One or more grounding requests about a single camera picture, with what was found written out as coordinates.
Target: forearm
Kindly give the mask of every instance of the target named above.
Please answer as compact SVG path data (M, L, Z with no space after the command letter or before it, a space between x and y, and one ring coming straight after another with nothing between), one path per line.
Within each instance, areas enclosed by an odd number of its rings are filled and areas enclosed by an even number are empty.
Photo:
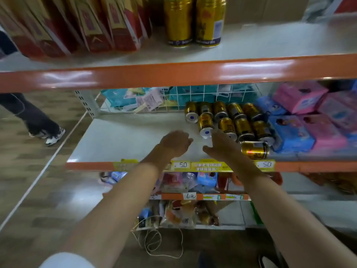
M63 250L85 257L96 267L112 267L169 162L167 154L155 147L78 224Z
M356 256L253 163L229 165L291 268L356 267Z

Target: person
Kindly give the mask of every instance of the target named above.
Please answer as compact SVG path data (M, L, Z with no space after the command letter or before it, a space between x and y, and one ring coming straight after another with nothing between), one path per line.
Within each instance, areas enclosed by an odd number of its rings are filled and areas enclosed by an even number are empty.
M182 156L192 139L174 131L96 205L74 228L58 253L40 268L111 268L123 250L137 215L164 168ZM355 268L357 257L308 210L260 171L237 143L218 130L203 151L238 176L290 268Z
M31 137L45 139L46 146L56 144L66 132L44 112L25 99L22 93L0 94L0 105L24 121Z

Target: black pants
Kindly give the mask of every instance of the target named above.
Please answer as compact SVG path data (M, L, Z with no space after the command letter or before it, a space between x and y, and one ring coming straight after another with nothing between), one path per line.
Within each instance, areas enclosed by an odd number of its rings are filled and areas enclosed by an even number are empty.
M21 118L26 124L29 132L33 135L44 132L51 137L60 133L60 127L58 124L26 100L22 93L0 94L0 105L5 107L17 117Z

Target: orange shelf edge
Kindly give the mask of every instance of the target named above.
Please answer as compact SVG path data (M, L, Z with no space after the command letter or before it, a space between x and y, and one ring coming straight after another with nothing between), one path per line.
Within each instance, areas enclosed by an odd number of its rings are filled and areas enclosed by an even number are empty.
M68 170L115 171L113 162L67 162ZM276 172L357 172L357 161L276 162Z
M1 72L0 92L353 79L356 67L357 53L351 53Z

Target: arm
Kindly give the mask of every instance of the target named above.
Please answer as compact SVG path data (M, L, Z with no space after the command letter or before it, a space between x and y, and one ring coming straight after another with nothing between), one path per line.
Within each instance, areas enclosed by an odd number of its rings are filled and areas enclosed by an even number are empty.
M242 181L274 242L290 268L357 267L357 257L308 210L261 172L221 131L203 150L225 162Z
M159 175L174 157L187 151L192 141L182 131L164 136L149 155L78 223L60 251L78 254L96 267L112 267Z

